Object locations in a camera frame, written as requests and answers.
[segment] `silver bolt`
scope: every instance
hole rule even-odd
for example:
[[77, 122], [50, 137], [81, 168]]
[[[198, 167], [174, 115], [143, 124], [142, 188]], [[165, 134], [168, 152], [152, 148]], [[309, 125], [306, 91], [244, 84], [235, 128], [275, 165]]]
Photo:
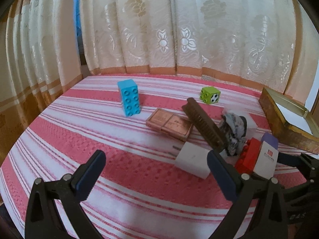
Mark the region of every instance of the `silver bolt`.
[[34, 183], [39, 185], [41, 183], [42, 179], [41, 178], [36, 178]]
[[275, 177], [272, 177], [271, 181], [272, 181], [273, 184], [277, 184], [278, 183], [278, 180]]
[[65, 175], [62, 177], [62, 179], [65, 180], [65, 181], [68, 181], [68, 180], [71, 179], [71, 178], [72, 178], [72, 175], [71, 175], [70, 173], [65, 174]]
[[248, 181], [249, 178], [250, 178], [250, 176], [249, 176], [249, 174], [247, 174], [247, 173], [243, 173], [243, 174], [241, 175], [241, 178], [242, 178], [244, 181]]

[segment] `curtain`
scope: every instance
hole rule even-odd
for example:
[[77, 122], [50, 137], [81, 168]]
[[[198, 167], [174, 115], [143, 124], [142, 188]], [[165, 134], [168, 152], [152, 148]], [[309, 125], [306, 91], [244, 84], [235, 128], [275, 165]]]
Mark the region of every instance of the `curtain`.
[[310, 92], [319, 36], [297, 0], [80, 0], [91, 74], [152, 73]]
[[26, 127], [81, 79], [73, 0], [15, 0], [0, 22], [0, 164]]

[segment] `blue toy block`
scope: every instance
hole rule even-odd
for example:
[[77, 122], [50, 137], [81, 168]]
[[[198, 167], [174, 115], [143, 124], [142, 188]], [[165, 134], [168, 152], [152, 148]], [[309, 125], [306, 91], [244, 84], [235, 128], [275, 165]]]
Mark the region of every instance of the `blue toy block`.
[[138, 86], [132, 79], [120, 81], [117, 83], [123, 108], [127, 117], [139, 114], [141, 112], [138, 99]]

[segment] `rectangular brown box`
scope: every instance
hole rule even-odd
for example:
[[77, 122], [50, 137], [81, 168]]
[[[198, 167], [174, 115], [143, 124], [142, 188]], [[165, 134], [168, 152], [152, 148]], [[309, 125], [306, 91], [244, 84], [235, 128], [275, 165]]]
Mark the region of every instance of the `rectangular brown box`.
[[146, 120], [146, 125], [184, 142], [186, 142], [193, 129], [192, 122], [187, 118], [161, 108], [157, 108], [152, 113]]
[[[279, 142], [314, 154], [319, 153], [319, 127], [305, 107], [270, 88], [263, 89], [259, 103], [266, 115], [272, 134], [278, 138]], [[307, 121], [313, 135], [290, 124], [276, 103], [302, 116]]]

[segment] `tablecloth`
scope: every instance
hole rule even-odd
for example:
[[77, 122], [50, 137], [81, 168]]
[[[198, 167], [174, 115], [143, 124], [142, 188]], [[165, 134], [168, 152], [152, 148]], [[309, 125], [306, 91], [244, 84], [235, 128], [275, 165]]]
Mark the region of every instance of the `tablecloth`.
[[[138, 85], [141, 113], [125, 117], [117, 82]], [[221, 91], [217, 104], [199, 100], [202, 87]], [[0, 169], [0, 193], [18, 230], [24, 235], [28, 197], [37, 177], [45, 181], [73, 173], [96, 149], [106, 153], [106, 167], [81, 205], [105, 238], [206, 239], [224, 218], [225, 200], [212, 174], [205, 180], [174, 166], [173, 146], [182, 142], [145, 125], [157, 108], [185, 115], [181, 106], [194, 97], [218, 123], [225, 106], [249, 112], [257, 137], [269, 130], [258, 103], [259, 92], [222, 83], [151, 75], [90, 76], [45, 109], [12, 147]], [[189, 142], [209, 148], [194, 129]], [[280, 144], [284, 153], [301, 150]], [[296, 168], [277, 164], [275, 176], [286, 187], [304, 182]], [[77, 237], [61, 203], [57, 207], [70, 235]], [[242, 235], [256, 202], [238, 232]]]

